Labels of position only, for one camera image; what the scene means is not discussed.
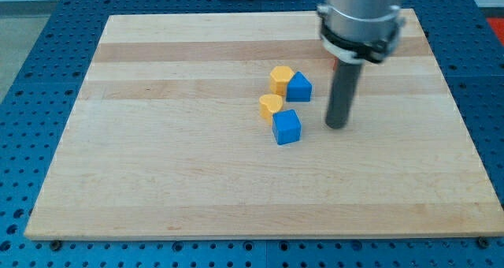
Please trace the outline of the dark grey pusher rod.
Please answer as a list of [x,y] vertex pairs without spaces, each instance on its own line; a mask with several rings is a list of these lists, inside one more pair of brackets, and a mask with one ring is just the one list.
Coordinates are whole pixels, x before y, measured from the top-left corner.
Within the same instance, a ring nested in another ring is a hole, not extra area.
[[328,127],[340,129],[347,125],[362,67],[362,62],[336,62],[325,116]]

